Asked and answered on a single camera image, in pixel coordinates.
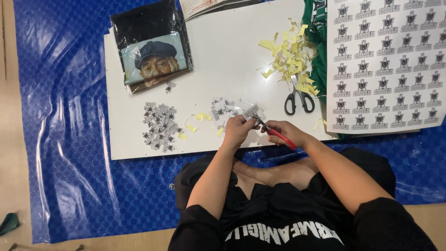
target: floor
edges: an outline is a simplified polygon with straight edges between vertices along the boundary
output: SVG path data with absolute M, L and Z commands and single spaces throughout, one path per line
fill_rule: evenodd
M 0 251 L 13 243 L 16 250 L 74 251 L 79 245 L 85 250 L 127 251 L 167 250 L 174 229 L 140 234 L 82 239 L 47 244 L 31 244 L 28 165 L 21 120 L 18 60 L 12 0 L 2 0 L 0 13 L 4 35 L 0 36 L 0 218 L 16 212 L 21 226 L 0 237 Z M 438 250 L 446 251 L 446 204 L 406 206 L 415 221 L 428 234 Z

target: packaged t-shirt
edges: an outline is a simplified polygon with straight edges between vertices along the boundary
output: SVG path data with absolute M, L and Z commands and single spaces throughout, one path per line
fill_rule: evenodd
M 193 70 L 186 25 L 174 0 L 111 15 L 124 84 L 137 93 Z

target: blue plastic sheet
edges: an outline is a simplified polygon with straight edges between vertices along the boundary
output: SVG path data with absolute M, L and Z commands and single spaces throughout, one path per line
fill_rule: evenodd
M 112 161 L 103 35 L 109 15 L 151 0 L 14 0 L 33 243 L 176 226 L 173 177 L 206 153 Z M 420 133 L 329 144 L 387 157 L 402 204 L 446 202 L 446 124 Z M 285 148 L 244 150 L 270 167 L 301 158 Z

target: scissors handle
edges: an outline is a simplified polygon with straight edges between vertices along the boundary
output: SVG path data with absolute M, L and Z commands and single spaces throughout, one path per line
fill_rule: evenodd
M 313 98 L 308 93 L 305 93 L 305 92 L 302 92 L 300 96 L 301 96 L 302 107 L 304 108 L 304 111 L 306 113 L 312 113 L 314 111 L 314 101 L 313 101 Z M 310 100 L 311 110 L 308 110 L 308 105 L 307 105 L 306 99 Z
M 291 100 L 291 112 L 288 111 L 286 108 L 286 105 L 288 104 L 288 101 Z M 288 97 L 285 100 L 285 113 L 286 115 L 294 115 L 296 113 L 296 95 L 295 92 L 288 95 Z
M 289 149 L 291 149 L 291 150 L 296 149 L 296 145 L 291 140 L 289 140 L 287 137 L 283 136 L 283 134 L 279 133 L 278 131 L 271 129 L 268 131 L 268 134 L 276 135 L 279 138 L 281 138 L 283 141 L 287 142 L 287 144 L 289 145 L 289 147 L 288 147 Z

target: black scissors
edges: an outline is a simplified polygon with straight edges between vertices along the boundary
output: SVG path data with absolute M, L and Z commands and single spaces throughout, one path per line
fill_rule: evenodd
M 296 93 L 299 94 L 299 97 L 302 102 L 302 107 L 306 113 L 312 113 L 314 111 L 314 101 L 313 98 L 305 92 L 301 92 L 296 90 L 296 84 L 297 84 L 297 78 L 295 75 L 291 76 L 291 81 L 293 83 L 293 92 L 288 95 L 288 97 L 285 100 L 285 113 L 286 115 L 294 115 L 296 113 Z M 306 99 L 310 100 L 311 103 L 311 110 L 308 110 L 308 105 Z M 288 104 L 288 101 L 291 101 L 291 112 L 288 111 L 286 108 L 286 105 Z

